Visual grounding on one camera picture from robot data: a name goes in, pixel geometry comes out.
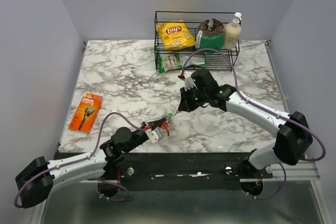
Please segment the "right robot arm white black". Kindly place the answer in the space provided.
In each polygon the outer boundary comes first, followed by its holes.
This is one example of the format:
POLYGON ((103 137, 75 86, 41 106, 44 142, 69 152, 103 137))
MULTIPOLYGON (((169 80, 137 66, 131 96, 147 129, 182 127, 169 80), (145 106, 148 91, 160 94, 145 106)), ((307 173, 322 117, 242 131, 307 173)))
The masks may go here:
POLYGON ((219 86, 211 73, 205 69, 193 73, 182 72, 179 78, 184 81, 184 87, 180 88, 181 101, 178 111, 192 112, 199 107, 210 105, 244 117, 275 138, 273 144, 252 150, 242 161, 241 171, 246 177, 255 177, 260 170, 272 164, 284 163, 294 166, 312 144, 307 120, 300 112, 287 114, 263 106, 231 85, 219 86))

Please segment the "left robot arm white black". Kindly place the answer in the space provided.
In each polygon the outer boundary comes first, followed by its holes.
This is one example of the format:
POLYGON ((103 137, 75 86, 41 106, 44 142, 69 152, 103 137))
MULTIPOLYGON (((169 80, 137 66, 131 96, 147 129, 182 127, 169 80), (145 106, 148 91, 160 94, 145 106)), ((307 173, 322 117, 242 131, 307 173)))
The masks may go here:
POLYGON ((95 148, 69 158, 47 161, 43 156, 31 161, 15 178, 18 193, 14 199, 17 208, 31 208, 46 200, 67 185, 87 179, 112 179, 116 166, 124 160, 125 153, 146 141, 156 143, 165 136, 167 118, 142 122, 132 131, 120 127, 111 138, 95 148))

